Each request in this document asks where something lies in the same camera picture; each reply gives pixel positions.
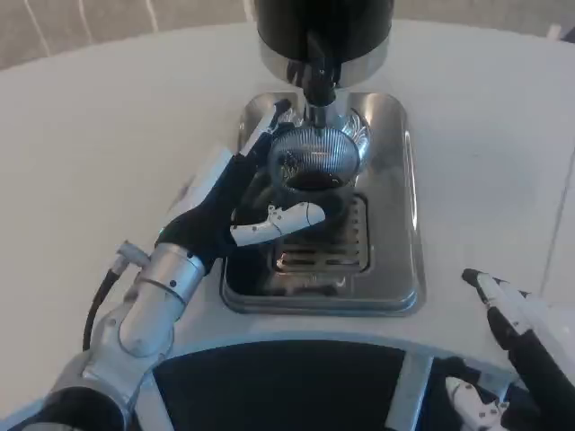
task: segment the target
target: metal grate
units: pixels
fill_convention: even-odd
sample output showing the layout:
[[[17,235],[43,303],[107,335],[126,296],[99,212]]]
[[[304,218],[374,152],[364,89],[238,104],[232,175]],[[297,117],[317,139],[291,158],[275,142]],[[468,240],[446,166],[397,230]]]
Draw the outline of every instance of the metal grate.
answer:
[[[277,242],[272,262],[278,272],[363,271],[369,264],[366,203],[355,196],[348,217],[332,235],[298,233]]]

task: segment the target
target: black machine top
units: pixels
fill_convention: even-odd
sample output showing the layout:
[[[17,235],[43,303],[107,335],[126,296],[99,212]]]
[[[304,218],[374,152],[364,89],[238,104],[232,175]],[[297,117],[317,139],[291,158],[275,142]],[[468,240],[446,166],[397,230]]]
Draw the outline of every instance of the black machine top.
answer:
[[[313,34],[340,65],[387,38],[394,0],[255,0],[255,7],[260,37],[272,50],[309,63],[308,38]]]

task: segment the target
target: robotic arm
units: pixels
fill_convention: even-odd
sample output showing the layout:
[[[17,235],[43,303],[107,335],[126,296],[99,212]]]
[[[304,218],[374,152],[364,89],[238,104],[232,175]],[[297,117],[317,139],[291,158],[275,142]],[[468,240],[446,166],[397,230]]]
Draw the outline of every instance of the robotic arm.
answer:
[[[509,352],[509,362],[541,411],[544,429],[573,429],[575,310],[549,306],[534,295],[475,269],[466,269],[463,279],[477,289],[487,308],[491,332],[501,348]],[[468,428],[517,429],[513,427],[514,411],[508,403],[485,405],[471,384],[454,377],[447,377],[446,387],[449,400]]]
[[[289,107],[287,100],[276,103],[241,153],[218,150],[172,206],[151,256],[129,243],[120,247],[96,295],[92,317],[129,264],[141,272],[124,303],[100,320],[93,337],[88,322],[84,352],[66,366],[26,430],[125,430],[141,383],[166,358],[173,324],[215,260],[235,247],[270,241],[329,216],[328,208],[303,202],[288,209],[269,207],[267,220],[259,224],[231,226],[243,192],[267,160],[271,140],[290,127],[279,124]]]

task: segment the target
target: stainless steel tray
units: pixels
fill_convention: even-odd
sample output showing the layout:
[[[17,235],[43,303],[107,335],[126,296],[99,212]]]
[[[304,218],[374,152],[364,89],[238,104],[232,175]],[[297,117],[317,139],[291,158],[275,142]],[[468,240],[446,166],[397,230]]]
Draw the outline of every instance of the stainless steel tray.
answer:
[[[245,107],[238,138],[241,148],[263,113],[283,98],[294,106],[294,92],[264,93]],[[258,250],[238,250],[236,260],[222,267],[221,295],[238,312],[330,315],[404,315],[425,300],[425,277],[418,225],[413,158],[407,116],[400,102],[389,95],[352,93],[351,108],[371,129],[370,156],[356,182],[356,219],[345,229],[356,234],[357,244],[341,242],[333,257],[324,249],[311,252],[310,244],[288,237]],[[350,259],[349,251],[357,254]],[[268,254],[255,270],[250,253]],[[309,289],[316,284],[327,291]],[[282,294],[275,294],[278,287]]]

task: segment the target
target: black cable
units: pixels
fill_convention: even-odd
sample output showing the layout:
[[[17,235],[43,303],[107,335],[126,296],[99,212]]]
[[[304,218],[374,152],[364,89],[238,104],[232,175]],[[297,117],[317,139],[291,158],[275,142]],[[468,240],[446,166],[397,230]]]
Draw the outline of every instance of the black cable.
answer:
[[[118,281],[119,275],[116,274],[111,269],[108,270],[106,273],[106,277],[102,280],[96,295],[94,295],[92,299],[92,305],[90,306],[90,310],[88,311],[88,316],[86,317],[86,324],[84,325],[84,337],[82,338],[82,350],[85,352],[90,348],[90,341],[92,339],[92,328],[93,322],[96,318],[96,313],[100,308],[100,305],[106,299],[106,296],[111,290],[111,287],[114,286],[114,283]]]

